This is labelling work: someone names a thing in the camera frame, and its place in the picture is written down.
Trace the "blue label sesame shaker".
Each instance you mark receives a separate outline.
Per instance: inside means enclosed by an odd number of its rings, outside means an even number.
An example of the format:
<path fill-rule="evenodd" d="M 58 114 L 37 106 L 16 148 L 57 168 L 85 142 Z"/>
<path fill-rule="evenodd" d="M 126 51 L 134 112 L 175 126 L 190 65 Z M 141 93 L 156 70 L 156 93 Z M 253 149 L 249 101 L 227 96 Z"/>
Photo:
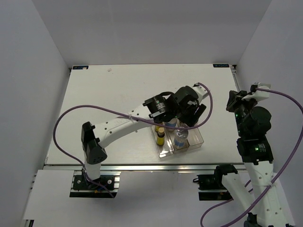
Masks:
<path fill-rule="evenodd" d="M 180 129 L 176 130 L 173 140 L 173 147 L 175 150 L 180 150 L 186 146 L 188 138 L 188 130 Z"/>
<path fill-rule="evenodd" d="M 169 126 L 169 130 L 172 130 L 171 128 L 175 128 L 177 124 L 177 119 L 173 118 L 169 122 L 165 122 L 166 126 Z"/>

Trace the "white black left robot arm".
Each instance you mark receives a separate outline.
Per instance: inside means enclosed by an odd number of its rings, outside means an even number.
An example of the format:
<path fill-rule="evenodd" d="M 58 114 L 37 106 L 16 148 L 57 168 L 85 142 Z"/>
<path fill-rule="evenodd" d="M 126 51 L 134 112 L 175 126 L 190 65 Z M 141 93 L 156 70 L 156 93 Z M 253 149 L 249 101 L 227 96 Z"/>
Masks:
<path fill-rule="evenodd" d="M 125 116 L 96 125 L 84 123 L 81 142 L 85 155 L 85 185 L 91 189 L 99 186 L 101 162 L 107 158 L 105 148 L 112 142 L 149 127 L 151 123 L 160 124 L 172 119 L 193 127 L 206 109 L 202 100 L 208 95 L 201 85 L 184 86 L 175 93 L 162 92 L 145 100 Z"/>

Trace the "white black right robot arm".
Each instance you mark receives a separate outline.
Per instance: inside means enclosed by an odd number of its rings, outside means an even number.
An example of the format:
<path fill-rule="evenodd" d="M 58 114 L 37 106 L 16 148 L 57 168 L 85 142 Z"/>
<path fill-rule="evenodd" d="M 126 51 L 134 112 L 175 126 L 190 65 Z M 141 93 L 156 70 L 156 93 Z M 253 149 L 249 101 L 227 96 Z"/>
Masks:
<path fill-rule="evenodd" d="M 264 87 L 254 92 L 230 91 L 226 110 L 234 113 L 238 135 L 237 149 L 248 171 L 253 194 L 241 183 L 233 165 L 215 169 L 214 184 L 226 188 L 247 217 L 246 227 L 288 227 L 277 193 L 274 157 L 266 133 L 271 129 L 271 113 L 257 103 L 269 97 Z"/>

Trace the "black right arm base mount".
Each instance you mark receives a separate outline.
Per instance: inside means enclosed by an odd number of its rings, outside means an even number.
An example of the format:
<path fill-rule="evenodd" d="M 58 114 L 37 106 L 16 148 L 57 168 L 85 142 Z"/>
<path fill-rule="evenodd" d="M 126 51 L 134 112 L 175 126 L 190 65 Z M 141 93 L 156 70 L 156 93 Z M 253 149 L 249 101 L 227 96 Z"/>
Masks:
<path fill-rule="evenodd" d="M 227 201 L 232 199 L 227 189 L 216 182 L 214 175 L 197 175 L 192 182 L 198 185 L 200 201 Z"/>

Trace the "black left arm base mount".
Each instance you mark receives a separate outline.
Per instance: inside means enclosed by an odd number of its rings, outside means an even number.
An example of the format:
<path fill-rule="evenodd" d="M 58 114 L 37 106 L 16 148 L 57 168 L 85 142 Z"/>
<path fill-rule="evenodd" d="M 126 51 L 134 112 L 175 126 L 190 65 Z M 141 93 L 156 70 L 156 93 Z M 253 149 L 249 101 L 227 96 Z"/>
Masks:
<path fill-rule="evenodd" d="M 98 179 L 92 183 L 86 179 L 81 172 L 73 175 L 70 197 L 71 198 L 110 198 L 116 197 L 120 174 L 119 173 L 102 173 Z"/>

